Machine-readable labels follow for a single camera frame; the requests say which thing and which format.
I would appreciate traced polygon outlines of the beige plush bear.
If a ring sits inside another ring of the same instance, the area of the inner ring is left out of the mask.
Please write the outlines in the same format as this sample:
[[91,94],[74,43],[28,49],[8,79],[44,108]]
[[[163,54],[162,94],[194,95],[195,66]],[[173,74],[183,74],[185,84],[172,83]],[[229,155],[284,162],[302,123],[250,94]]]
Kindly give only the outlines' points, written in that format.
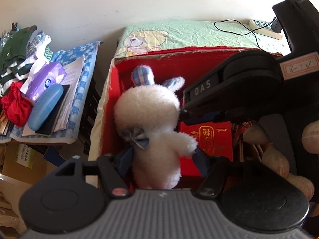
[[314,176],[292,174],[288,159],[272,145],[272,141],[259,124],[244,131],[243,140],[253,145],[265,145],[267,149],[261,162],[297,187],[309,201],[318,203],[318,121],[308,124],[302,133],[302,145],[307,151],[305,156],[309,156],[305,161],[306,170]]

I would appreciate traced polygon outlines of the white plush rabbit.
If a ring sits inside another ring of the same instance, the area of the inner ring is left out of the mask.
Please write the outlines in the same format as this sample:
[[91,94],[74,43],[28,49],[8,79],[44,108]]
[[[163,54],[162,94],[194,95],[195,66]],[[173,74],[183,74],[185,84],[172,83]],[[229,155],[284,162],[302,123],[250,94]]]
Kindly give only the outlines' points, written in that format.
[[137,66],[134,86],[114,106],[116,129],[134,148],[132,171],[138,188],[175,188],[181,178],[181,157],[190,158],[197,148],[192,136],[176,132],[180,103],[176,91],[185,80],[175,77],[155,83],[151,67]]

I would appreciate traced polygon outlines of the red cardboard box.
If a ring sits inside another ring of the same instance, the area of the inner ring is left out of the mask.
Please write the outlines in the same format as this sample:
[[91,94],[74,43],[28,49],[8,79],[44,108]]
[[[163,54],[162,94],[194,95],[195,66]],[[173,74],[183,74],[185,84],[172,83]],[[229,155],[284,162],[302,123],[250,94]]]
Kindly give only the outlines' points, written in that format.
[[132,86],[107,103],[103,149],[133,149],[140,189],[175,188],[197,140],[178,125],[250,122],[244,142],[266,145],[261,162],[310,200],[318,192],[318,53],[291,58],[246,50],[214,64],[139,65]]

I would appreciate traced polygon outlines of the red envelope packet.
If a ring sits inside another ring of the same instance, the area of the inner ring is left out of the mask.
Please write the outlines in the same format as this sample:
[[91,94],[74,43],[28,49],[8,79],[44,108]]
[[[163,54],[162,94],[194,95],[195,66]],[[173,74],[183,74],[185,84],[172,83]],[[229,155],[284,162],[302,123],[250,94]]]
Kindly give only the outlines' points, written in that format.
[[198,146],[209,156],[223,156],[233,161],[230,122],[206,122],[187,126],[179,123],[179,131],[196,139]]

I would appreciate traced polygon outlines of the white power strip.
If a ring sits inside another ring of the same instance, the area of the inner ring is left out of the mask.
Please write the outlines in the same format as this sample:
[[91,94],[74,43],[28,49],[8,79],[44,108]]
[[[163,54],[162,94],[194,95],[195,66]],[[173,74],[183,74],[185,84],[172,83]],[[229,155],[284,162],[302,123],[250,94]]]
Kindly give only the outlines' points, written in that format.
[[267,37],[275,38],[277,40],[282,40],[282,35],[280,33],[273,32],[271,29],[272,23],[267,23],[263,21],[250,19],[249,27],[254,33],[264,35]]

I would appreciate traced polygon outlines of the black charger adapter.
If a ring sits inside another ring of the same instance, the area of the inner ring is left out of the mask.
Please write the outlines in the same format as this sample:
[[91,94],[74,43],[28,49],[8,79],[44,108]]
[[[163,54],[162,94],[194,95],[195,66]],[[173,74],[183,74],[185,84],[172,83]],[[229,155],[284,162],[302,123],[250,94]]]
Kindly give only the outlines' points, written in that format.
[[275,18],[274,21],[271,24],[271,29],[274,33],[281,33],[282,26],[278,20],[278,18]]

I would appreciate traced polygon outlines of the blue glasses case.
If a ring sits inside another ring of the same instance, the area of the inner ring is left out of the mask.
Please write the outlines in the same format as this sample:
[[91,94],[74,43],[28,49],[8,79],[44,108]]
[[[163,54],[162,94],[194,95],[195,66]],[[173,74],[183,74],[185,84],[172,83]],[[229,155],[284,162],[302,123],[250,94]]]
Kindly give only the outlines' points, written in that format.
[[63,91],[62,85],[53,84],[42,93],[30,113],[27,122],[29,129],[35,132],[42,126],[58,103]]

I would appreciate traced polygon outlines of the red cloth bag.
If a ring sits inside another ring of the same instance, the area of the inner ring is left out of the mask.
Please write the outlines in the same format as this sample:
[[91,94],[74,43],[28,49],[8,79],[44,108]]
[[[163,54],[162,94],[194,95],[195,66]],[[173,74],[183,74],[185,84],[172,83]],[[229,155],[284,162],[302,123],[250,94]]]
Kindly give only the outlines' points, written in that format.
[[6,117],[17,127],[22,127],[27,123],[31,113],[31,103],[22,96],[20,91],[23,83],[12,83],[9,92],[2,97],[2,109]]

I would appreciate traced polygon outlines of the purple tissue pack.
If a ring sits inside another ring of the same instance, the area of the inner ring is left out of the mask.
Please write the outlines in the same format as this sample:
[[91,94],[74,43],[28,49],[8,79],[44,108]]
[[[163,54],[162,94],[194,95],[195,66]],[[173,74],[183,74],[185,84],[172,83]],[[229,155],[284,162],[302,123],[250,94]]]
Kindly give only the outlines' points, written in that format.
[[66,71],[60,63],[50,62],[28,78],[20,91],[31,103],[35,104],[50,86],[60,84],[65,76]]

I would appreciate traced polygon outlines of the blue checkered cloth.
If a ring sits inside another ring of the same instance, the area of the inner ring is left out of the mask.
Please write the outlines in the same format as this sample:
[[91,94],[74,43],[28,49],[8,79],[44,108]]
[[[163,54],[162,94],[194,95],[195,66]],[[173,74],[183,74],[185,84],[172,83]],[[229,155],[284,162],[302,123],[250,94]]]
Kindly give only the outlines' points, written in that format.
[[76,141],[80,130],[80,122],[83,114],[85,99],[88,95],[88,89],[93,77],[95,62],[100,45],[103,41],[99,40],[85,45],[75,47],[73,49],[64,51],[57,51],[52,60],[59,62],[63,66],[67,66],[78,58],[83,57],[84,63],[81,75],[78,79],[76,92],[72,101],[70,114],[66,129],[54,132],[50,137],[41,135],[22,136],[23,128],[14,126],[11,132],[6,136],[1,136],[1,144],[9,143],[12,141],[22,142],[25,144],[72,144]]

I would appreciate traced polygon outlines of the green bear print bedsheet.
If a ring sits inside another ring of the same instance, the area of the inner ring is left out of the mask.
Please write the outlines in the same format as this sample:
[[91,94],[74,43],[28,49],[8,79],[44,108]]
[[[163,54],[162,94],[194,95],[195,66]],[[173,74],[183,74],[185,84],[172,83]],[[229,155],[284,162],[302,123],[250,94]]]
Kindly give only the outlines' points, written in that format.
[[282,40],[249,32],[248,25],[234,21],[159,21],[128,26],[119,39],[115,57],[143,55],[152,51],[188,47],[262,48],[271,53],[287,55],[290,48]]

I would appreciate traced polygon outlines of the green striped clothing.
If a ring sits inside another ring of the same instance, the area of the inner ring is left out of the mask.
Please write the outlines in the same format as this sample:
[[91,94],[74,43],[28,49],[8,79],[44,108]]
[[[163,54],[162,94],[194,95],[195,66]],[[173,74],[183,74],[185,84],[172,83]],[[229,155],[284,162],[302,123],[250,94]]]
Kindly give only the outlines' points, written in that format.
[[32,65],[25,63],[27,44],[36,30],[36,25],[20,29],[5,43],[1,51],[1,97],[8,93],[12,83],[27,79]]

